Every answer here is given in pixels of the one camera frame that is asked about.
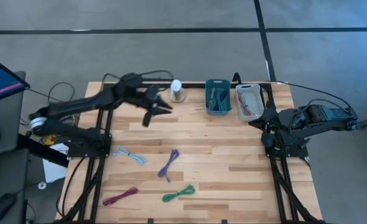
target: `wooden table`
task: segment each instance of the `wooden table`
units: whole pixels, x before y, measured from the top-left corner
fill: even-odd
[[[96,94],[100,87],[100,82],[90,82],[86,97]],[[274,83],[272,90],[278,110],[294,107],[289,86]],[[186,91],[183,103],[171,103],[172,114],[156,116],[148,128],[141,125],[144,110],[123,104],[114,111],[111,151],[124,146],[129,152],[146,157],[147,164],[138,165],[123,155],[107,158],[96,222],[146,223],[153,218],[155,223],[220,223],[222,219],[228,223],[280,223],[271,166],[260,141],[261,131],[239,121],[235,90],[231,89],[232,110],[226,116],[207,114],[203,89]],[[162,97],[170,102],[168,90]],[[79,126],[94,127],[97,113],[83,113]],[[165,166],[172,149],[178,149],[180,156],[169,168],[171,183],[168,183],[157,173]],[[78,161],[70,161],[66,180]],[[313,216],[322,218],[310,169],[298,158],[287,161],[294,192]],[[87,164],[88,159],[73,178],[67,209],[82,193]],[[188,184],[196,188],[194,195],[180,196],[168,203],[162,201],[163,195],[182,190]],[[102,200],[132,186],[139,189],[138,194],[112,206],[102,206]],[[291,219],[285,193],[284,200],[287,217]],[[86,218],[90,215],[91,201],[92,195]]]

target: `light blue cable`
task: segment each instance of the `light blue cable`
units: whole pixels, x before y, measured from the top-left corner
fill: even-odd
[[[145,157],[137,155],[137,154],[132,154],[132,153],[128,152],[127,149],[122,147],[122,146],[118,146],[117,147],[117,152],[113,153],[114,156],[118,155],[118,154],[127,155],[127,156],[133,158],[140,165],[144,165],[146,163]]]

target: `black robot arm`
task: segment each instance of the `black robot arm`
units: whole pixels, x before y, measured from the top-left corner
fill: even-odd
[[[95,128],[82,129],[63,124],[59,119],[91,110],[114,110],[124,102],[147,110],[142,125],[148,127],[153,116],[171,113],[172,107],[159,96],[158,85],[152,85],[141,91],[139,88],[143,81],[146,79],[141,75],[129,73],[121,77],[112,88],[102,90],[95,96],[54,103],[41,108],[29,115],[33,133],[38,136],[59,134],[80,139],[78,145],[80,147],[86,144],[92,149],[101,149],[105,146],[104,143],[109,139],[109,135],[101,134]]]
[[[273,101],[269,101],[262,116],[250,121],[249,125],[263,131],[262,143],[266,147],[278,149],[278,157],[307,157],[307,152],[301,150],[309,141],[306,137],[330,130],[352,131],[356,129],[357,120],[352,108],[308,104],[278,113]]]

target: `plastic bin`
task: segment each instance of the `plastic bin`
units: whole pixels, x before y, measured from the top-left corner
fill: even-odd
[[[231,97],[230,97],[230,88],[231,88],[231,82],[228,80],[207,80],[205,85],[205,94],[206,94],[206,102],[205,106],[207,109],[207,113],[210,115],[226,115],[229,113],[229,111],[232,109],[231,107]],[[215,97],[215,91],[219,91],[221,95],[221,104],[222,104],[222,110],[218,110],[215,106],[209,107],[210,105],[210,99],[211,99],[211,93],[214,88],[214,96]]]
[[[245,84],[236,86],[235,102],[238,109],[239,120],[248,122],[257,119],[262,115],[264,112],[264,105],[262,103],[260,90],[261,87],[258,84]],[[238,93],[240,92],[246,97],[247,108],[249,108],[254,115],[246,115],[244,106],[242,106],[239,102]]]

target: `white paper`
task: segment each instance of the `white paper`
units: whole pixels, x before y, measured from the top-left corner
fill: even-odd
[[[61,153],[64,153],[66,155],[67,155],[67,151],[69,150],[69,148],[66,145],[64,145],[63,143],[55,144],[53,146],[50,146],[50,148],[56,151],[59,151]],[[44,165],[46,183],[52,183],[55,180],[66,177],[67,168],[64,168],[60,165],[56,165],[52,162],[49,162],[46,159],[43,159],[42,163]]]

